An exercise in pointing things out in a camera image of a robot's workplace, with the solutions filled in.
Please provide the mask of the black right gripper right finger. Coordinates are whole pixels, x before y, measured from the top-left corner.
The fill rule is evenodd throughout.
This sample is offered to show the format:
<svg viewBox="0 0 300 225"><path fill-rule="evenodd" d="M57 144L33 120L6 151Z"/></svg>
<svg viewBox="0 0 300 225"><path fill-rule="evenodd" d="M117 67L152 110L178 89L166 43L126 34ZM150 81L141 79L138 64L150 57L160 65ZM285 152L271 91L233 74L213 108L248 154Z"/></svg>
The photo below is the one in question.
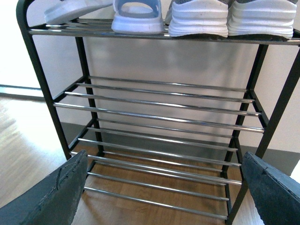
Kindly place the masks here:
<svg viewBox="0 0 300 225"><path fill-rule="evenodd" d="M266 225L300 223L300 184L251 152L242 171L261 220Z"/></svg>

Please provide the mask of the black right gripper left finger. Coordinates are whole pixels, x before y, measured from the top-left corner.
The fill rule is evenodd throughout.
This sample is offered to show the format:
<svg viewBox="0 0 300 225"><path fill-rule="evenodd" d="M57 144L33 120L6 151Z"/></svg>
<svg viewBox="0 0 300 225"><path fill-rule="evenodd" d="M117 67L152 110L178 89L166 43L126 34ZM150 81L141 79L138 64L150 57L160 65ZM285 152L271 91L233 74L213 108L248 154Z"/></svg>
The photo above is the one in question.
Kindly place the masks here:
<svg viewBox="0 0 300 225"><path fill-rule="evenodd" d="M2 225L70 225L85 185L85 150L0 209Z"/></svg>

